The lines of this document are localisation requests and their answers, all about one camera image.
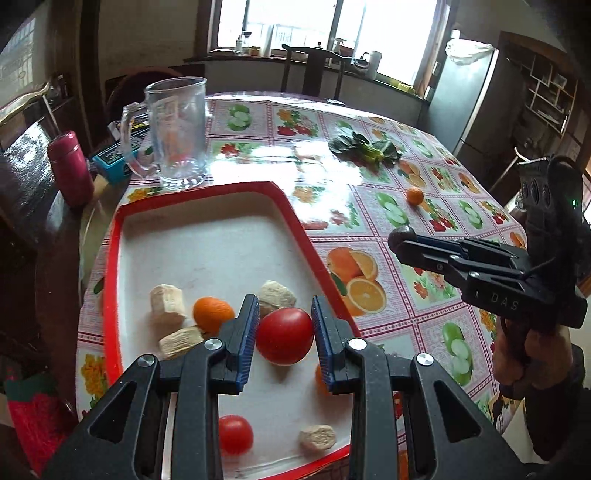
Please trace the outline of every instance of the bread piece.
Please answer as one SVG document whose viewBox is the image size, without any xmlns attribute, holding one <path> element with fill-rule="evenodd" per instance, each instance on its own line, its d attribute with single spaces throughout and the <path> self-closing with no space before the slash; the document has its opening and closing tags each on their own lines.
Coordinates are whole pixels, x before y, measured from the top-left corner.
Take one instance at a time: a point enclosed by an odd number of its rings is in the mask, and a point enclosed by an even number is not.
<svg viewBox="0 0 591 480">
<path fill-rule="evenodd" d="M 336 443 L 336 433 L 330 425 L 312 425 L 300 432 L 300 443 L 314 452 L 332 448 Z"/>
<path fill-rule="evenodd" d="M 261 318 L 275 310 L 293 307 L 296 298 L 287 287 L 276 281 L 267 280 L 261 287 L 258 295 Z"/>
<path fill-rule="evenodd" d="M 158 344 L 166 359 L 184 355 L 198 343 L 203 342 L 203 335 L 199 327 L 181 328 L 161 339 Z"/>
<path fill-rule="evenodd" d="M 187 317 L 183 291 L 174 285 L 158 285 L 150 292 L 152 319 L 156 323 L 179 325 Z"/>
</svg>

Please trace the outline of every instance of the pink bottle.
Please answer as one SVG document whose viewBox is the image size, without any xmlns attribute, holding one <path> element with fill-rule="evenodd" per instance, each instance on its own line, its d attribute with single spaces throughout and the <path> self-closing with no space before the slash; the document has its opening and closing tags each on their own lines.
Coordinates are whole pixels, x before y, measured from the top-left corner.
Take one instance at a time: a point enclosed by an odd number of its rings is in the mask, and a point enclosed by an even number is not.
<svg viewBox="0 0 591 480">
<path fill-rule="evenodd" d="M 95 187 L 76 134 L 69 131 L 55 137 L 47 146 L 47 156 L 66 203 L 76 208 L 91 201 Z"/>
</svg>

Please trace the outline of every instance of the clear glass pitcher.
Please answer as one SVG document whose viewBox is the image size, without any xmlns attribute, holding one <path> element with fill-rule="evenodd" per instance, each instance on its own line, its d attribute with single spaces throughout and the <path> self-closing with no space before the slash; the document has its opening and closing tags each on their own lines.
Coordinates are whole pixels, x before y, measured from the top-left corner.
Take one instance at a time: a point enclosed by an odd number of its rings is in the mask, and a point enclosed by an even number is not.
<svg viewBox="0 0 591 480">
<path fill-rule="evenodd" d="M 205 84 L 201 77 L 179 77 L 148 85 L 145 100 L 123 108 L 121 150 L 140 177 L 156 174 L 169 190 L 199 185 L 206 176 Z M 152 154 L 135 158 L 130 124 L 148 112 Z"/>
</svg>

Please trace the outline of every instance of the floral tablecloth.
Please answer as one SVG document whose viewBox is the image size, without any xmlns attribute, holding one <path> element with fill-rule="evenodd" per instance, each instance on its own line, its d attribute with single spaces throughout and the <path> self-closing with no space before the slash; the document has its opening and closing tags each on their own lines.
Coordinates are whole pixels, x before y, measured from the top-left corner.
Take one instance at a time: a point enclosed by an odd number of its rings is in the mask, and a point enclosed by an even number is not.
<svg viewBox="0 0 591 480">
<path fill-rule="evenodd" d="M 438 238 L 485 238 L 525 247 L 525 233 L 432 136 L 402 123 L 305 99 L 217 96 L 208 100 L 207 184 L 272 180 L 283 189 L 330 271 L 365 338 L 387 353 L 431 353 L 491 417 L 494 315 L 468 306 L 443 277 L 401 265 L 388 234 L 410 224 Z M 348 131 L 391 140 L 402 154 L 373 171 L 339 161 L 331 137 Z M 409 187 L 424 201 L 411 207 Z M 163 194 L 157 179 L 134 177 L 121 203 Z M 107 389 L 102 289 L 109 237 L 103 240 L 80 313 L 76 403 L 83 416 Z M 469 360 L 455 359 L 450 339 L 463 338 Z M 517 405 L 505 402 L 503 430 Z M 404 424 L 399 443 L 404 449 Z"/>
</svg>

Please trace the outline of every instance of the red tray rim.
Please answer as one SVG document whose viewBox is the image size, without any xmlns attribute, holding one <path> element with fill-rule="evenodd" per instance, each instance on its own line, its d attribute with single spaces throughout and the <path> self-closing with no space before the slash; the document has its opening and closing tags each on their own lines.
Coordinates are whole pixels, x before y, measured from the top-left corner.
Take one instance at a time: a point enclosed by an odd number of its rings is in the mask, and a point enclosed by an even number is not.
<svg viewBox="0 0 591 480">
<path fill-rule="evenodd" d="M 105 369 L 107 378 L 109 380 L 109 385 L 112 385 L 115 380 L 117 380 L 117 378 L 123 374 L 121 346 L 119 344 L 119 317 L 117 314 L 117 278 L 119 268 L 119 248 L 121 246 L 121 232 L 125 219 L 136 213 L 189 202 L 191 200 L 199 200 L 209 197 L 245 192 L 263 194 L 269 197 L 275 203 L 277 208 L 279 208 L 279 211 L 281 212 L 296 243 L 298 243 L 302 254 L 308 261 L 308 264 L 314 276 L 316 277 L 316 280 L 318 280 L 324 295 L 328 299 L 330 305 L 333 307 L 335 314 L 338 318 L 347 320 L 347 322 L 351 325 L 354 335 L 361 336 L 358 327 L 353 321 L 353 317 L 347 310 L 347 307 L 341 299 L 340 293 L 330 278 L 328 270 L 322 263 L 322 260 L 316 252 L 316 249 L 314 248 L 310 238 L 306 234 L 306 231 L 300 223 L 289 200 L 285 196 L 285 193 L 275 183 L 271 181 L 252 181 L 244 183 L 212 185 L 198 189 L 186 190 L 184 192 L 153 196 L 122 205 L 117 210 L 113 218 L 111 241 L 109 243 L 107 252 L 105 291 L 103 299 Z M 317 472 L 324 466 L 344 458 L 348 454 L 349 445 L 301 467 L 294 468 L 277 475 L 265 477 L 265 480 L 297 480 Z"/>
</svg>

